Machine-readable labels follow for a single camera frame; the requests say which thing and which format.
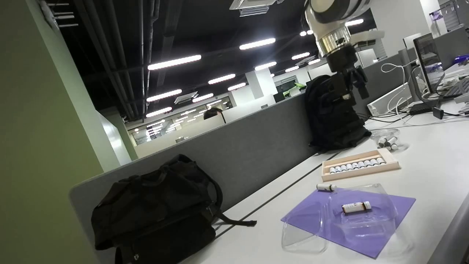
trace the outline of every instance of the desk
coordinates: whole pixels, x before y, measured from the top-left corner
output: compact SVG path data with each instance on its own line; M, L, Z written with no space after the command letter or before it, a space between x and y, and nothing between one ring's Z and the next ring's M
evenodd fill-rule
M384 124L368 121L367 126L383 127ZM330 155L318 155L308 158L228 211L232 216L244 216L264 203L248 216L258 219L257 227L220 230L226 233L184 264L428 262L469 190L469 118L440 121L431 114L422 114L386 126L400 127L402 140L411 143L408 150L395 153L402 170L337 180L336 184L348 187L381 183L389 193L417 197L417 203L403 221L415 243L412 252L399 259L381 256L371 259L336 243L327 243L321 253L295 253L282 249L280 218L314 192L315 184L321 181L320 170L301 178L301 174L315 168L321 158L330 158ZM340 155L374 148L374 142L367 140ZM282 187L292 183L295 184L273 197L273 193L279 193Z

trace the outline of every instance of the green wall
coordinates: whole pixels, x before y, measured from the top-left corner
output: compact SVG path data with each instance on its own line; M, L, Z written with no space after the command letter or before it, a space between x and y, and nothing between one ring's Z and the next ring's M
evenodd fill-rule
M0 33L0 262L96 262L69 190L118 158L37 2L3 1Z

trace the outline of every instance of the paper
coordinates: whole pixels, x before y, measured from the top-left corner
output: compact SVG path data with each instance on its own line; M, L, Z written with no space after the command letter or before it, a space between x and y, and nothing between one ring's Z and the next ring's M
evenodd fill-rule
M380 202L383 200L389 205L392 203L395 208L380 208ZM340 214L340 202L358 202L358 200L370 200L373 205L376 205L376 209L367 212L367 218L370 216L383 216L386 214L393 214L393 228L381 228L380 234L373 234L377 230L371 230L370 236L355 236L354 231L361 231L359 228L345 228L343 225L337 222L345 222L352 219L354 216L359 218L364 216L364 214L351 215L351 218L345 218L343 214ZM321 236L330 241L335 241L337 244L342 244L345 247L349 247L352 250L356 250L359 253L364 253L370 258L378 258L381 250L384 249L386 243L393 236L395 230L399 227L405 215L409 212L415 202L415 197L406 197L406 196L396 196L396 194L384 194L384 193L373 193L373 192L362 192L362 190L349 190L349 189L337 189L335 193L329 192L313 192L307 199L304 199L298 206L295 206L286 216L282 218L282 221L292 224L298 228L302 228L305 231L310 231L313 234Z

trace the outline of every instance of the ceiling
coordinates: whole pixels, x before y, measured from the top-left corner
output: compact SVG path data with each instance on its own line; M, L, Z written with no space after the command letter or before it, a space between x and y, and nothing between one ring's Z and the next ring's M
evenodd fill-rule
M222 95L228 86L245 82L257 64L276 60L279 74L295 65L293 54L318 49L304 18L304 0L283 0L267 14L241 17L229 10L233 0L47 0L52 10L72 11L58 18L97 109L118 106L129 120L147 112L173 109L175 96L147 102L150 95L175 87L184 93ZM276 43L241 51L239 45L263 38ZM156 61L201 54L203 60L148 71ZM228 73L236 77L217 84L208 80Z

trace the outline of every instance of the computer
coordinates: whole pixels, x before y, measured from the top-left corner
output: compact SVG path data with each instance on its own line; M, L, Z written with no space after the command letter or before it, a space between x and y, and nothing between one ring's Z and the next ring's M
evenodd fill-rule
M443 62L431 33L414 39L417 55L421 61L424 80L431 92L437 93L437 87L444 77ZM469 77L461 79L442 95L444 98L459 96L469 92Z

